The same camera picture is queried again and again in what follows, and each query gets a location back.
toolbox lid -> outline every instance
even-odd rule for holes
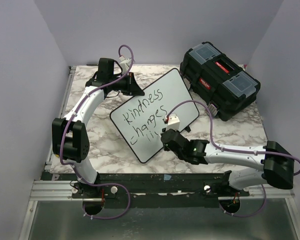
[[[245,97],[247,98],[257,91],[255,86],[258,85],[258,83],[244,71],[241,71],[229,80],[223,82],[223,85],[225,85],[238,98],[243,94],[245,94]]]
[[[209,43],[201,43],[193,47],[189,54],[200,64],[204,64],[206,61],[213,59],[215,56],[218,56],[221,53]]]

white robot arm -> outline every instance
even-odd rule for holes
[[[287,157],[290,154],[277,142],[268,141],[266,146],[216,146],[207,140],[188,140],[183,137],[178,131],[180,123],[175,114],[171,114],[165,122],[167,127],[161,134],[163,149],[173,151],[179,159],[194,165],[230,164],[248,167],[225,173],[228,174],[228,186],[234,190],[266,183],[279,189],[293,188],[294,160]]]
[[[133,72],[129,72],[133,59],[120,56],[120,63],[110,58],[100,58],[98,71],[86,82],[85,90],[74,108],[64,117],[52,122],[52,150],[60,156],[63,165],[70,165],[82,184],[97,184],[98,172],[88,158],[89,139],[86,125],[95,109],[112,90],[128,96],[144,96],[144,91],[136,83]],[[114,64],[121,68],[114,74]]]

toolbox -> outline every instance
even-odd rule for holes
[[[189,49],[180,73],[208,105],[213,117],[228,121],[257,98],[260,82],[210,42]]]

marble table surface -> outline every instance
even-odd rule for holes
[[[176,65],[134,65],[136,81],[143,89]],[[71,86],[65,113],[68,113],[82,96],[85,83],[95,71],[96,66],[77,66]],[[194,100],[204,102],[196,93],[190,91]],[[140,163],[117,128],[111,122],[109,114],[130,97],[119,94],[106,98],[94,111],[86,129],[90,141],[89,158],[99,173],[223,173],[228,170],[241,170],[245,167],[229,164],[191,165],[179,160],[171,151],[161,150],[147,163]],[[197,104],[200,116],[190,125],[191,132],[183,131],[188,139],[209,140],[209,117],[204,108]],[[238,146],[258,146],[267,142],[262,119],[256,103],[252,103],[242,112],[224,122],[213,120],[213,138],[217,143]],[[69,166],[60,164],[60,159],[52,155],[50,172],[53,174],[73,173]]]

white wall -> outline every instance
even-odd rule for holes
[[[68,74],[33,0],[0,0],[0,240],[18,239]]]
[[[121,44],[138,64],[179,64],[203,41],[246,64],[282,2],[35,0],[69,65],[116,58]]]
[[[261,82],[257,104],[268,138],[300,158],[300,0],[283,2],[248,72]],[[300,212],[300,175],[294,182]]]

